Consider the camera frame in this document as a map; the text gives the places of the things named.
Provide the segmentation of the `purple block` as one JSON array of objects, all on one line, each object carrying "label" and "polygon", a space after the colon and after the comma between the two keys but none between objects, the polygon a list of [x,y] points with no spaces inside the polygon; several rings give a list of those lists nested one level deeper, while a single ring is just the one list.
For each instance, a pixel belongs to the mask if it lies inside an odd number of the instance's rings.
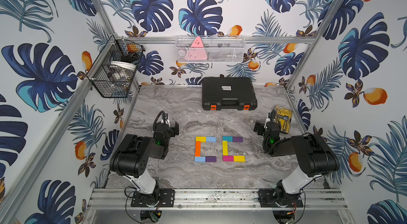
[{"label": "purple block", "polygon": [[233,142],[243,142],[243,138],[242,137],[232,137],[232,141]]},{"label": "purple block", "polygon": [[206,156],[205,157],[205,162],[206,163],[216,163],[217,162],[217,157],[216,156]]}]

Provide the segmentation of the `orange block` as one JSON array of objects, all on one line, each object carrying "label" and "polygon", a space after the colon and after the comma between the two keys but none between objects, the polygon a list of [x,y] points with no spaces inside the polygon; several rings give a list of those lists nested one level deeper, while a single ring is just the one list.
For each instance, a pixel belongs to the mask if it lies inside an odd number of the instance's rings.
[{"label": "orange block", "polygon": [[201,142],[196,141],[195,144],[195,157],[200,157],[201,156]]}]

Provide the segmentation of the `teal block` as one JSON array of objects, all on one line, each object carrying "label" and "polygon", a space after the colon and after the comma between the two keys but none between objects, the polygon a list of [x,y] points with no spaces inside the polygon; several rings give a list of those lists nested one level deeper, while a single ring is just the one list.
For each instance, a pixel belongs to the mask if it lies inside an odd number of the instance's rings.
[{"label": "teal block", "polygon": [[233,142],[233,137],[232,136],[223,136],[222,141]]}]

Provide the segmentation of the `light blue block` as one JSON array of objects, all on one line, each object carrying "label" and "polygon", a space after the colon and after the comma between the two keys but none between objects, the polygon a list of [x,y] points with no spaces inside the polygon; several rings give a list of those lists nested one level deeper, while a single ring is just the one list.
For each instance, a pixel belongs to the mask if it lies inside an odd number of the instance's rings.
[{"label": "light blue block", "polygon": [[206,162],[206,157],[195,156],[194,161],[195,161],[196,163],[205,163],[205,162]]},{"label": "light blue block", "polygon": [[216,137],[206,137],[206,142],[216,142]]}]

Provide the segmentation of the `long yellow block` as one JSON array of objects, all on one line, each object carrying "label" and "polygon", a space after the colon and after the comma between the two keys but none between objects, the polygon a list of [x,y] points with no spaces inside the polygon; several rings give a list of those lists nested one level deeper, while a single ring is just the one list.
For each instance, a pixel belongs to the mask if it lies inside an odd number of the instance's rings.
[{"label": "long yellow block", "polygon": [[223,153],[223,156],[228,156],[229,155],[228,142],[227,141],[222,141],[222,153]]}]

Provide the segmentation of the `magenta block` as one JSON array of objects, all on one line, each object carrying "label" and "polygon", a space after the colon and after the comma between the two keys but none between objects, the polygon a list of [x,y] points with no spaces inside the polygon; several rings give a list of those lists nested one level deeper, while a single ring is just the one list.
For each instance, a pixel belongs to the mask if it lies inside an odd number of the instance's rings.
[{"label": "magenta block", "polygon": [[234,156],[229,156],[229,155],[223,156],[223,161],[233,162],[234,161]]}]

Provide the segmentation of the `small yellow block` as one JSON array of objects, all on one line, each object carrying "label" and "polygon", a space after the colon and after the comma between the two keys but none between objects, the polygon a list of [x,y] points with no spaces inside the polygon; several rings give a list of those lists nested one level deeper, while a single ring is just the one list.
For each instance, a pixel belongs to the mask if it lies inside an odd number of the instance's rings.
[{"label": "small yellow block", "polygon": [[206,142],[206,137],[196,137],[197,142]]}]

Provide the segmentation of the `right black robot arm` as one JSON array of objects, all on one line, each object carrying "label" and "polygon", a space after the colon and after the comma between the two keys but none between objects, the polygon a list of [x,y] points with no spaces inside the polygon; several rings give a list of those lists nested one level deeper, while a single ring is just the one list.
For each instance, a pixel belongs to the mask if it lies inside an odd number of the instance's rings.
[{"label": "right black robot arm", "polygon": [[280,126],[271,121],[255,123],[253,131],[263,137],[262,146],[267,155],[295,155],[297,158],[298,167],[274,189],[278,198],[297,196],[312,181],[339,170],[338,157],[318,134],[305,133],[282,139]]}]

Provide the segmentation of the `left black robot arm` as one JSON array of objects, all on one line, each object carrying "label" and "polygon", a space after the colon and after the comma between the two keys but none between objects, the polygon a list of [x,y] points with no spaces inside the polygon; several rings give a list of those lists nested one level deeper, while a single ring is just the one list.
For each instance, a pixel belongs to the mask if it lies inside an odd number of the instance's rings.
[{"label": "left black robot arm", "polygon": [[147,171],[150,158],[164,159],[169,151],[170,139],[179,135],[179,124],[166,123],[153,126],[152,137],[127,134],[110,159],[110,170],[128,178],[142,195],[156,195],[158,183]]}]

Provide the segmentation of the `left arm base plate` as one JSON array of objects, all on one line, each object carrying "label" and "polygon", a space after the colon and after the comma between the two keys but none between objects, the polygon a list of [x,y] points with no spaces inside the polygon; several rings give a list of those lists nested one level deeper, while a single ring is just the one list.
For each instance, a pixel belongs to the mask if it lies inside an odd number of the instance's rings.
[{"label": "left arm base plate", "polygon": [[174,206],[175,190],[159,189],[152,194],[135,192],[131,197],[131,207],[135,208],[172,208]]}]

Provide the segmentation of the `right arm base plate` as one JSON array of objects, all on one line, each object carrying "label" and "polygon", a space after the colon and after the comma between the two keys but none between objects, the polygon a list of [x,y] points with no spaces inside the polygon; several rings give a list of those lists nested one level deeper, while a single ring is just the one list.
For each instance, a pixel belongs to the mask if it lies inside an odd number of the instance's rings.
[{"label": "right arm base plate", "polygon": [[262,208],[303,207],[300,194],[287,194],[283,189],[260,189],[258,202]]}]

